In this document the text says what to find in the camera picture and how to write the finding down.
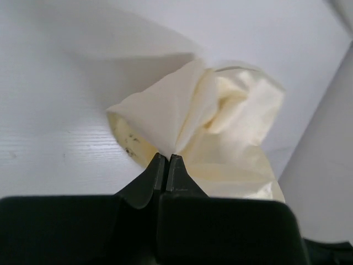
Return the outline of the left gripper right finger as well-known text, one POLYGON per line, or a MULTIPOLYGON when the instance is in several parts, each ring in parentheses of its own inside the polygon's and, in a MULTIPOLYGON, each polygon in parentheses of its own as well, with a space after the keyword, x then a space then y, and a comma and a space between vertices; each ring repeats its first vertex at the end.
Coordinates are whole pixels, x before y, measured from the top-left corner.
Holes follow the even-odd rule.
POLYGON ((158 207, 160 264, 307 264, 297 220, 273 200, 208 197, 173 155, 158 207))

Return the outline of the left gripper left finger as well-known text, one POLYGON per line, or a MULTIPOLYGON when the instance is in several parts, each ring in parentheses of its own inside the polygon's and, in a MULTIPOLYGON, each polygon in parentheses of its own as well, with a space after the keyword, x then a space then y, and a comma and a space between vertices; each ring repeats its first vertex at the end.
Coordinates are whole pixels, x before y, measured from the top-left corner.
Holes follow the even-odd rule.
POLYGON ((151 252, 152 199, 165 158, 155 155, 111 195, 1 199, 2 264, 140 264, 151 252))

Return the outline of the cream cloth napkin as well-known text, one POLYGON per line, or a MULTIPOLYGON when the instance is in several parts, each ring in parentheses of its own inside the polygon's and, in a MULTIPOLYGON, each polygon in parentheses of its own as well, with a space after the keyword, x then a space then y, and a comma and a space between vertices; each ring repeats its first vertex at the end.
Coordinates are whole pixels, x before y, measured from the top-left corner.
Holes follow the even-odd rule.
POLYGON ((118 144, 140 166, 179 155, 211 197, 283 202, 261 144, 284 101, 282 86, 240 64, 214 70, 194 60, 106 111, 118 144))

